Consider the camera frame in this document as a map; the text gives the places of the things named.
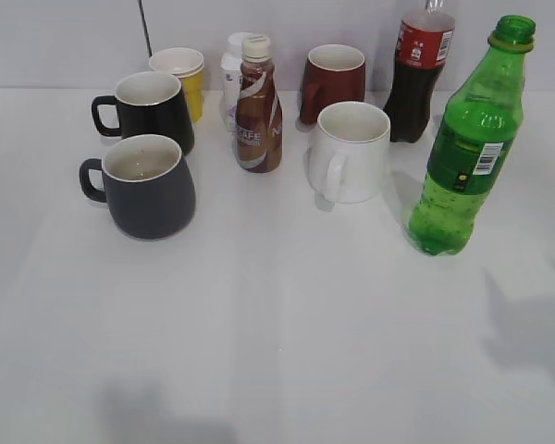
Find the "green plastic bottle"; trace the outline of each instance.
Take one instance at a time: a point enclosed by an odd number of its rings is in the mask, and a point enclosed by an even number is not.
[[[408,226],[425,253],[456,254],[471,237],[523,121],[524,55],[534,33],[530,18],[502,17],[486,56],[446,105]]]

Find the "brown coffee drink bottle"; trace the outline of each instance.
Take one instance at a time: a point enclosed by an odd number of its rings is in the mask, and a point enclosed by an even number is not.
[[[281,160],[281,105],[269,45],[269,37],[263,34],[252,34],[242,41],[237,160],[253,173],[272,171]]]

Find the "paper cup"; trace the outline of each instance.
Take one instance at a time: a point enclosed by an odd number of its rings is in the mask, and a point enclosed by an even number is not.
[[[189,107],[191,121],[197,122],[203,113],[204,56],[190,48],[168,48],[157,52],[149,60],[153,71],[163,71],[178,77]]]

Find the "white mug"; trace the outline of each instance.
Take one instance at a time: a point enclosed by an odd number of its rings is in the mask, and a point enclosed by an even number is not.
[[[390,120],[364,102],[323,109],[314,129],[308,178],[330,202],[357,204],[381,190],[387,168]]]

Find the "bottle cap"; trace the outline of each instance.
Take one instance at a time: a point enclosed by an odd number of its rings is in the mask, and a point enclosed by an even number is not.
[[[532,51],[537,25],[523,16],[504,16],[487,39],[491,46],[509,53],[528,53]]]
[[[236,58],[242,58],[242,41],[250,32],[235,32],[228,37],[227,52]]]
[[[269,37],[263,34],[251,34],[242,41],[242,58],[249,62],[265,62],[271,58]]]

